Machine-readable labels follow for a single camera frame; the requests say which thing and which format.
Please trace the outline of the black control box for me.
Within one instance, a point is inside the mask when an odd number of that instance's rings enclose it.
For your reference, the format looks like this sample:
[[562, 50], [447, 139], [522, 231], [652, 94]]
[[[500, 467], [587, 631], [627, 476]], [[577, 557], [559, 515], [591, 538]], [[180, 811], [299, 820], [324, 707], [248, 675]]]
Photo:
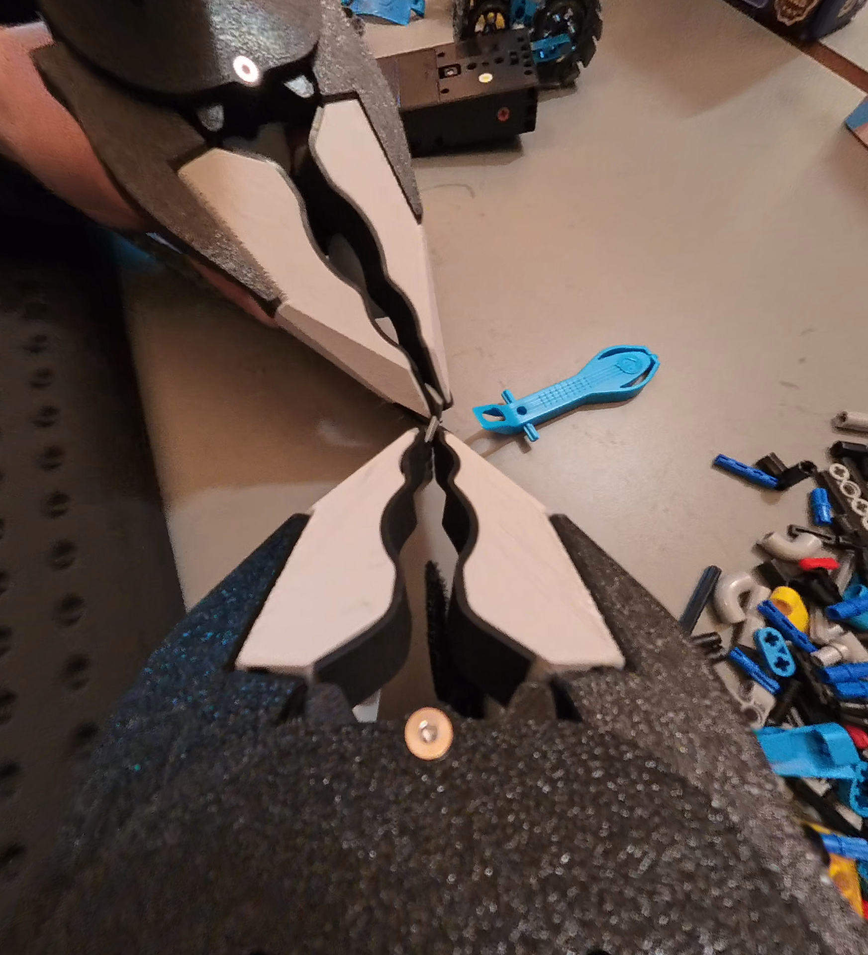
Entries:
[[538, 72], [518, 32], [378, 59], [413, 158], [508, 142], [536, 126]]

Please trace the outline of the person's left hand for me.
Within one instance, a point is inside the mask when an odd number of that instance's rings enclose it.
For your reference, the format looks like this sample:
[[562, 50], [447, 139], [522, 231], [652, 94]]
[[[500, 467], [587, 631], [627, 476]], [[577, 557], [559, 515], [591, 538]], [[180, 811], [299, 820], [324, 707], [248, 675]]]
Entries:
[[125, 234], [154, 231], [126, 202], [82, 128], [45, 86], [34, 52], [52, 42], [39, 21], [0, 26], [0, 156], [99, 224]]

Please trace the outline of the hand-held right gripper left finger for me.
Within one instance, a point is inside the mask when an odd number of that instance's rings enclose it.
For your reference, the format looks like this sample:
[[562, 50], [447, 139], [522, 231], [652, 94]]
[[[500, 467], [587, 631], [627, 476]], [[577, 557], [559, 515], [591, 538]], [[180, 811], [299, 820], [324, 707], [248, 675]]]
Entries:
[[398, 673], [412, 639], [400, 557], [430, 456], [424, 431], [410, 429], [309, 509], [237, 670], [332, 684], [349, 702]]

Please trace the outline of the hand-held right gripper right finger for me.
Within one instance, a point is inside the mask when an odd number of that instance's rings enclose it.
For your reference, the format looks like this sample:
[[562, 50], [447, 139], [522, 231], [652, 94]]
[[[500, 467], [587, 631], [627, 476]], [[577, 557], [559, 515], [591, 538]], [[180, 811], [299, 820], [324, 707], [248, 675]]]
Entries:
[[547, 508], [449, 432], [437, 436], [434, 458], [442, 526], [457, 551], [447, 650], [464, 679], [505, 706], [525, 682], [623, 669]]

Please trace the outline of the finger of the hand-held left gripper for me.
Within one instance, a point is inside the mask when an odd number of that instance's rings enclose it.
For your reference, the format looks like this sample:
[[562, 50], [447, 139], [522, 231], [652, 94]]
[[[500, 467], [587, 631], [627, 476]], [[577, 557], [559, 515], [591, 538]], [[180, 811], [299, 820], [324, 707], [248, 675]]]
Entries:
[[433, 413], [407, 354], [380, 332], [359, 288], [313, 240], [280, 166], [210, 149], [183, 165], [179, 177], [275, 286], [281, 328], [385, 400], [421, 416]]
[[449, 408], [451, 388], [426, 233], [361, 103], [351, 98], [320, 106], [308, 147], [369, 295], [390, 319], [422, 392], [435, 400], [434, 408]]

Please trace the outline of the large robot kit box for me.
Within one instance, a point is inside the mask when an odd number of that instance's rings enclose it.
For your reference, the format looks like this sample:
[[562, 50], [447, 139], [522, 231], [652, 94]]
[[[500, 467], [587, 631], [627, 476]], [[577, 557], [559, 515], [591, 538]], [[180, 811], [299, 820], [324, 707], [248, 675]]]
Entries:
[[867, 1], [727, 1], [768, 30], [800, 43], [812, 43], [844, 29]]

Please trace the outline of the black studded pad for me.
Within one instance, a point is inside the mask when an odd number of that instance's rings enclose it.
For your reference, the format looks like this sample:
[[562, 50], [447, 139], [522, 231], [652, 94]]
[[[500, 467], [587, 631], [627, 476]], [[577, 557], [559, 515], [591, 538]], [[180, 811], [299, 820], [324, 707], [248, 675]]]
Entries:
[[108, 249], [0, 227], [0, 925], [183, 611]]

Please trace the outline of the blue plastic separator tool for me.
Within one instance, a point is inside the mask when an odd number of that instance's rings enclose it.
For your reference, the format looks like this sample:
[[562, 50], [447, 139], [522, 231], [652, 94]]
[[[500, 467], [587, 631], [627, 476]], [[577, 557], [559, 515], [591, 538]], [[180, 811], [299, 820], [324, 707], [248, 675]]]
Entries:
[[498, 402], [472, 410], [482, 428], [501, 436], [539, 439], [539, 427], [577, 409], [627, 402], [655, 378], [661, 362], [642, 346], [613, 346], [597, 352], [575, 375], [516, 398], [505, 389]]

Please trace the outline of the blue tracked toy robot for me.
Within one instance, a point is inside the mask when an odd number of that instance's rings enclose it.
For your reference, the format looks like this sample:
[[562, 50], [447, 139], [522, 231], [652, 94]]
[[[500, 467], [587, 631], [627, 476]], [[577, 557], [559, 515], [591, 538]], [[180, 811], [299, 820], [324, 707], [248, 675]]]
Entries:
[[455, 38], [513, 31], [528, 42], [538, 77], [573, 82], [594, 57], [603, 33], [599, 1], [454, 1]]

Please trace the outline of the blue curved panel piece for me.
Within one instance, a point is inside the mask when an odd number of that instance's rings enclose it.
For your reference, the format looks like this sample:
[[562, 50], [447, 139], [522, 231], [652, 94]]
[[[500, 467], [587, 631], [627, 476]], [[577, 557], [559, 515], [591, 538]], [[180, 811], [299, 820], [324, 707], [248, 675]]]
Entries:
[[367, 17], [406, 27], [415, 19], [423, 19], [425, 1], [341, 1], [342, 6], [358, 17]]

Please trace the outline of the pile of plastic building pieces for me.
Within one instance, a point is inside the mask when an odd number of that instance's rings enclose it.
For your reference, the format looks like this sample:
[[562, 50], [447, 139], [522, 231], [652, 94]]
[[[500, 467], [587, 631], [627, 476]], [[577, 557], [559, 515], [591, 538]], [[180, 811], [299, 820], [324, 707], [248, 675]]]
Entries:
[[843, 410], [831, 427], [823, 463], [714, 459], [763, 492], [804, 485], [805, 523], [761, 537], [756, 567], [705, 567], [679, 624], [868, 924], [868, 412]]

